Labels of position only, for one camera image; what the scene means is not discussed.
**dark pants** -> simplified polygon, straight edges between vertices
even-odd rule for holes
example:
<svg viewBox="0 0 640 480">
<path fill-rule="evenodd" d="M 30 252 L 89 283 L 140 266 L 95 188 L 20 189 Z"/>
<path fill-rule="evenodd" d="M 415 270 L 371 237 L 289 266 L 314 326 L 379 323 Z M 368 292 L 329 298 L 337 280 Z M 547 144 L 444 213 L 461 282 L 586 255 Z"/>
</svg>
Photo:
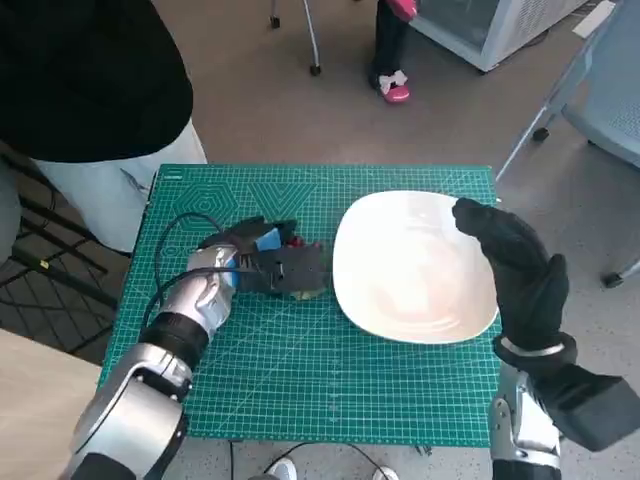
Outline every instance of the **dark pants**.
<svg viewBox="0 0 640 480">
<path fill-rule="evenodd" d="M 404 40 L 408 31 L 409 24 L 393 13 L 387 1 L 378 0 L 376 52 L 371 65 L 372 73 L 376 76 L 390 76 L 396 70 L 400 70 Z"/>
</svg>

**pink shoe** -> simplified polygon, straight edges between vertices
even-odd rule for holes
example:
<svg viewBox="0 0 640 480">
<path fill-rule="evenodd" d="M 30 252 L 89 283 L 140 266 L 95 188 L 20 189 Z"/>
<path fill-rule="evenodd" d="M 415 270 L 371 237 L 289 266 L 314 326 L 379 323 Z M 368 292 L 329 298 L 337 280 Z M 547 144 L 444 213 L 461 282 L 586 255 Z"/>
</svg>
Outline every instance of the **pink shoe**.
<svg viewBox="0 0 640 480">
<path fill-rule="evenodd" d="M 418 14 L 416 0 L 387 0 L 387 3 L 398 18 L 410 22 Z"/>
<path fill-rule="evenodd" d="M 388 103 L 405 103 L 411 96 L 407 80 L 402 70 L 397 70 L 391 77 L 380 75 L 377 80 L 380 94 Z"/>
</svg>

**green cutting mat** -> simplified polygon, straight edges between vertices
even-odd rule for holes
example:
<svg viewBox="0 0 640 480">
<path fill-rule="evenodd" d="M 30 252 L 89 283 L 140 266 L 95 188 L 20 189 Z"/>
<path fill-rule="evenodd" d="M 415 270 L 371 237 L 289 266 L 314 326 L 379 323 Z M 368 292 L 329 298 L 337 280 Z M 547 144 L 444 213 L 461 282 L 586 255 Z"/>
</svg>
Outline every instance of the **green cutting mat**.
<svg viewBox="0 0 640 480">
<path fill-rule="evenodd" d="M 177 214 L 205 212 L 224 226 L 257 214 L 293 217 L 306 239 L 332 245 L 355 200 L 401 189 L 495 202 L 491 171 L 482 167 L 163 166 L 102 378 L 136 341 L 154 292 L 154 248 Z M 162 252 L 163 280 L 183 271 L 210 232 L 198 219 L 174 229 Z M 486 412 L 498 372 L 490 339 L 497 333 L 496 322 L 460 344 L 403 344 L 359 330 L 332 292 L 307 302 L 240 294 L 198 368 L 187 402 L 190 435 L 487 446 Z"/>
</svg>

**white pants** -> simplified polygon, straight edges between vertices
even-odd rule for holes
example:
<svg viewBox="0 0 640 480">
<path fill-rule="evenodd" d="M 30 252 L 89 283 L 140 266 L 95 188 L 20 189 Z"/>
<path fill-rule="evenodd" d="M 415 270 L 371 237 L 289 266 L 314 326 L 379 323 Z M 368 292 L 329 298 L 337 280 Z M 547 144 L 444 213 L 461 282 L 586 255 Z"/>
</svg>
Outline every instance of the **white pants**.
<svg viewBox="0 0 640 480">
<path fill-rule="evenodd" d="M 95 163 L 34 160 L 109 248 L 132 252 L 153 177 L 164 163 L 205 164 L 191 121 L 169 146 L 152 155 Z"/>
</svg>

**ceramic plate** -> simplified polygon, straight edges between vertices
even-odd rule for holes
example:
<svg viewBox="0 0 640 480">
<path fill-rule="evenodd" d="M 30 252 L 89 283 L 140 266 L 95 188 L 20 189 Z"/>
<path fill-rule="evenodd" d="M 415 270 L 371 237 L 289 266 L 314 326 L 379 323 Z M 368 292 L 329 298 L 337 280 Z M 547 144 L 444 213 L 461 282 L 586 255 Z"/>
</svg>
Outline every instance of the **ceramic plate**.
<svg viewBox="0 0 640 480">
<path fill-rule="evenodd" d="M 480 244 L 455 226 L 456 198 L 429 192 L 368 195 L 345 213 L 335 241 L 338 303 L 360 328 L 404 342 L 462 342 L 497 313 Z"/>
</svg>

